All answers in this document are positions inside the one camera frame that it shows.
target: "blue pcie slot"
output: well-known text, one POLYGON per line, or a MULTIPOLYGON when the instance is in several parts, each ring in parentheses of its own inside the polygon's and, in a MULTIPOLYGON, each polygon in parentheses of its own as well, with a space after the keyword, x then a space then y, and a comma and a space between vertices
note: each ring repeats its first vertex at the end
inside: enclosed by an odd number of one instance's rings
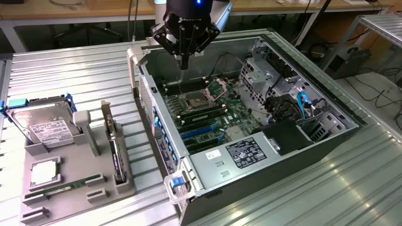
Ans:
POLYGON ((194 130, 194 131, 190 131, 190 132, 188 132, 188 133, 184 133, 184 134, 181 135, 181 139, 185 139, 185 138, 193 137, 193 136, 196 136, 196 135, 198 135, 198 134, 210 132, 210 131, 213 130, 213 128, 215 128, 215 124, 210 125, 210 126, 208 126, 208 127, 200 128, 200 129, 197 129, 197 130, 194 130))

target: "motherboard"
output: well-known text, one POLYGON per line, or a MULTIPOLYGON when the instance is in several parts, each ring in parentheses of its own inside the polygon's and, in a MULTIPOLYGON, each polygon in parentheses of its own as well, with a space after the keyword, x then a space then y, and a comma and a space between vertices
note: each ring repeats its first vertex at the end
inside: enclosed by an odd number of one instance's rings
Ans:
POLYGON ((239 85, 221 78, 164 87, 164 103, 189 154, 243 138, 260 127, 237 90, 239 85))

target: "power supply label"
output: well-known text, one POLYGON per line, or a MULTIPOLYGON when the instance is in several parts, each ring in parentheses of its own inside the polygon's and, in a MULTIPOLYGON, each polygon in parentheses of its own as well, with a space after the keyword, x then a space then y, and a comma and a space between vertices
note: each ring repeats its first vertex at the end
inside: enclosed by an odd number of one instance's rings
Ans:
POLYGON ((29 126, 36 137, 44 145, 50 145, 65 140, 72 140, 73 136, 64 120, 46 122, 29 126))
POLYGON ((261 148, 252 137, 225 146, 225 149, 240 169, 265 159, 261 148))

